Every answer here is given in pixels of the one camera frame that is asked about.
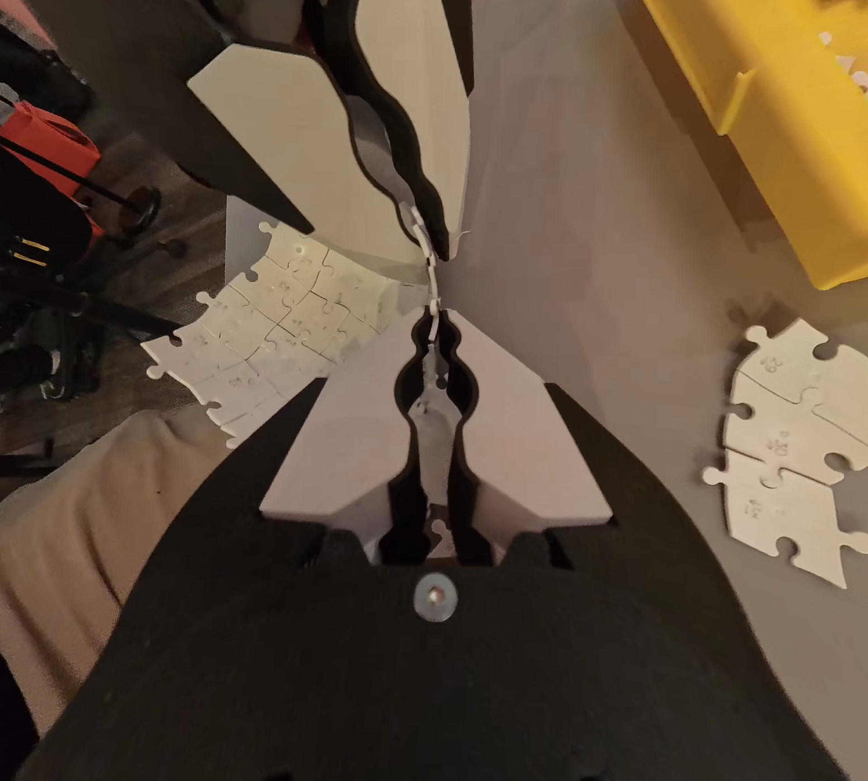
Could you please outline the black office chair base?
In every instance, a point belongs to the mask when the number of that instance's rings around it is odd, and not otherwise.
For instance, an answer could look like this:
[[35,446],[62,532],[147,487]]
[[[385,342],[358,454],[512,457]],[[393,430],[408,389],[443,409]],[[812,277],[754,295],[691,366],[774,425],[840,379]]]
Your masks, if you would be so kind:
[[34,256],[42,245],[21,237],[2,235],[2,296],[27,306],[48,309],[56,324],[58,346],[49,356],[52,372],[39,382],[45,399],[70,401],[96,391],[105,331],[114,328],[131,338],[170,337],[180,323],[110,301],[104,296],[109,281],[131,268],[134,261],[114,266],[93,262],[71,263],[61,269],[56,262]]

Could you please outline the assembled white puzzle ball section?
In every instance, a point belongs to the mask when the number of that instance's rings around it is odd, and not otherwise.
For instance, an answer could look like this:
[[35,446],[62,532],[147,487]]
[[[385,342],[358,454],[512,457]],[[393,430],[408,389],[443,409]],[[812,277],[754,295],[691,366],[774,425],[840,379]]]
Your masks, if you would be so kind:
[[280,224],[259,223],[265,254],[214,296],[198,320],[146,341],[148,377],[184,386],[233,449],[316,377],[430,303],[429,285],[373,273]]

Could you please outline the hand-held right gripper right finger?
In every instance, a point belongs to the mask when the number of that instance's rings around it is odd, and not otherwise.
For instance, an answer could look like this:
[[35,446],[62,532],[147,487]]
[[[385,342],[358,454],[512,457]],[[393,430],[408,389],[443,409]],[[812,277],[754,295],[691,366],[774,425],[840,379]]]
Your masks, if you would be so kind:
[[608,523],[548,385],[455,311],[440,315],[438,347],[458,412],[447,481],[458,563],[489,567],[521,534]]

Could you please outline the curved white puzzle strip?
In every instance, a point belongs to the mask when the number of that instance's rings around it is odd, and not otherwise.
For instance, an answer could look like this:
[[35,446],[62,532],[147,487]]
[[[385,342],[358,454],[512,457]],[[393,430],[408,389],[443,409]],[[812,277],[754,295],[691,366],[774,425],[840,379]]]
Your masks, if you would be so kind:
[[428,277],[428,312],[431,317],[428,334],[428,351],[423,363],[423,395],[419,398],[419,427],[425,428],[435,422],[435,417],[441,417],[439,397],[443,372],[442,357],[439,346],[439,334],[442,311],[442,297],[437,276],[438,256],[434,250],[429,231],[415,203],[403,202],[400,205],[410,229],[415,236],[422,253],[425,255],[425,271]]

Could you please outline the person's black top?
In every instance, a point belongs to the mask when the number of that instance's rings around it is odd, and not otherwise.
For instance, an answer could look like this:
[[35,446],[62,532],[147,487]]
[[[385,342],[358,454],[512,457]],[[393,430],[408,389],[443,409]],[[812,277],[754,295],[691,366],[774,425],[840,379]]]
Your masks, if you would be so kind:
[[39,742],[24,696],[1,657],[1,780],[14,780]]

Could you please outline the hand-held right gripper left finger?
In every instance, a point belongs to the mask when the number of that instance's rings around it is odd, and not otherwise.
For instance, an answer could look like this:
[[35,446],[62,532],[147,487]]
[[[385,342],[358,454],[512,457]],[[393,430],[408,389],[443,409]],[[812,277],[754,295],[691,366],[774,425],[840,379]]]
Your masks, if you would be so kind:
[[352,532],[381,563],[427,558],[410,412],[425,392],[431,326],[428,309],[409,312],[331,372],[261,502],[264,516]]

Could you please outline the red bag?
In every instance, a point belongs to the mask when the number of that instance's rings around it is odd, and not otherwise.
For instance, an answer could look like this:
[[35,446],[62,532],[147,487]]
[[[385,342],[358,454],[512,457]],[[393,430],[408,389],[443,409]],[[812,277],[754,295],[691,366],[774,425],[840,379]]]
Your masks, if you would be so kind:
[[85,256],[103,230],[75,198],[101,159],[71,122],[2,94],[2,238],[22,254]]

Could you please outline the three-piece joined puzzle strip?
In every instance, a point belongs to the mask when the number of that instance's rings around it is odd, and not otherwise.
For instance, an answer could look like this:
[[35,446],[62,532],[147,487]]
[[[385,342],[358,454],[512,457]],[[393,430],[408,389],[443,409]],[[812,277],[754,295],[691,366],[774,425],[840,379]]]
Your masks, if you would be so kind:
[[725,466],[704,469],[702,480],[722,486],[734,540],[771,557],[787,540],[796,569],[846,589],[842,549],[866,555],[867,539],[841,528],[832,488],[844,474],[827,459],[866,470],[866,355],[841,345],[819,357],[828,337],[802,319],[775,335],[753,325],[744,337],[754,350],[735,369],[729,397],[747,416],[726,414]]

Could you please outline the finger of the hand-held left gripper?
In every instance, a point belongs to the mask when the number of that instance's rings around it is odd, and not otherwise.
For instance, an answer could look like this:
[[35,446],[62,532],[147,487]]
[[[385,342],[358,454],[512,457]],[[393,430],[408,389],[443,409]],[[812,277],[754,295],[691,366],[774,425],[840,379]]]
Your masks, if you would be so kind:
[[234,42],[188,88],[298,210],[298,232],[386,278],[427,262],[395,192],[366,168],[346,99],[320,59]]
[[324,0],[324,55],[382,122],[435,254],[453,258],[470,158],[472,0]]

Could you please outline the yellow plastic bin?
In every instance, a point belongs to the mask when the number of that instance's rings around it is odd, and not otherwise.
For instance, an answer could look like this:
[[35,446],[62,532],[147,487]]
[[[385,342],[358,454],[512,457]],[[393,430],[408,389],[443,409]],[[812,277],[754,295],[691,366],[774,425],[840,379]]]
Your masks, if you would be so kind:
[[866,279],[866,0],[642,0],[811,283]]

